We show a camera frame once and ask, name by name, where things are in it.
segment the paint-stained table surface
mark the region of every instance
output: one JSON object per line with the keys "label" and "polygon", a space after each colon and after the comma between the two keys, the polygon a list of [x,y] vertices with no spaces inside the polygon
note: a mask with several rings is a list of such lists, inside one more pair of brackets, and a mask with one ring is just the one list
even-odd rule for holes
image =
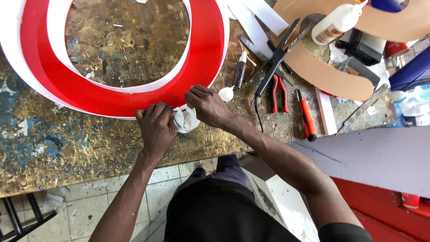
{"label": "paint-stained table surface", "polygon": [[[65,48],[83,75],[111,86],[136,86],[152,82],[173,68],[185,49],[189,26],[180,0],[75,0],[66,24]],[[227,57],[212,86],[216,91],[232,85],[242,52],[239,34],[244,34],[240,24],[230,20]],[[327,47],[312,51],[328,61]],[[253,54],[250,57],[261,63]],[[255,69],[247,62],[246,76]],[[293,93],[298,88],[309,99],[318,135],[324,136],[314,87],[296,74],[287,76],[294,84],[286,84],[289,114],[271,114],[268,92],[260,99],[266,133],[285,143],[305,139]],[[88,115],[56,105],[21,80],[2,51],[0,82],[0,197],[130,173],[143,147],[135,121]],[[256,81],[245,83],[227,105],[259,128],[251,106],[257,85]],[[340,104],[332,99],[332,104],[338,129],[358,108],[352,101]],[[363,115],[351,131],[395,122],[390,95],[377,101],[375,107],[378,113]],[[238,138],[201,123],[188,134],[178,134],[159,167],[246,150],[250,147]]]}

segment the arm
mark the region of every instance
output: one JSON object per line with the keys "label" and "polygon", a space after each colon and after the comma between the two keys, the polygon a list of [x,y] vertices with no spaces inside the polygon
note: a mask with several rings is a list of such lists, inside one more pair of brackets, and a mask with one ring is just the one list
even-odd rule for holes
{"label": "arm", "polygon": [[138,154],[136,164],[127,181],[97,224],[90,242],[130,241],[152,171],[178,133],[173,124],[172,111],[172,106],[162,102],[149,105],[148,110],[136,111],[144,148]]}
{"label": "arm", "polygon": [[317,229],[335,222],[362,227],[333,180],[306,156],[231,113],[218,94],[210,89],[196,85],[185,94],[185,99],[189,107],[196,108],[199,120],[237,136],[251,146],[280,178],[302,192]]}

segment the pliers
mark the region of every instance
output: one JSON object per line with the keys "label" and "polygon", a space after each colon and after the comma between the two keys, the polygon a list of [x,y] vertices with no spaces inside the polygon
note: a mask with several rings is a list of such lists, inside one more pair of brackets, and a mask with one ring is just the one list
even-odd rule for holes
{"label": "pliers", "polygon": [[278,105],[276,104],[276,88],[281,88],[282,94],[282,112],[288,113],[288,103],[287,103],[287,89],[284,86],[284,82],[282,78],[278,77],[278,75],[274,74],[271,80],[271,88],[270,88],[270,105],[272,107],[272,113],[278,112]]}

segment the orange utility knife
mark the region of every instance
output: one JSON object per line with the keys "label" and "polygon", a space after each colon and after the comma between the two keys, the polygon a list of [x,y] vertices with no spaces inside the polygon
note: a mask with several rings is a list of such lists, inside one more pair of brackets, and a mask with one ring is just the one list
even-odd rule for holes
{"label": "orange utility knife", "polygon": [[301,115],[303,116],[304,133],[306,134],[307,140],[313,142],[316,140],[316,127],[312,115],[310,114],[309,105],[307,104],[307,100],[301,96],[299,89],[297,89],[297,97]]}

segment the man's left hand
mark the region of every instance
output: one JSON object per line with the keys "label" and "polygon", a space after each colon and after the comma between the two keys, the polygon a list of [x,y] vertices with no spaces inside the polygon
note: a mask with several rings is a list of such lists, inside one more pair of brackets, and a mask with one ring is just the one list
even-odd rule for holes
{"label": "man's left hand", "polygon": [[161,159],[178,133],[173,107],[159,102],[149,105],[148,110],[136,110],[135,115],[142,130],[143,155]]}

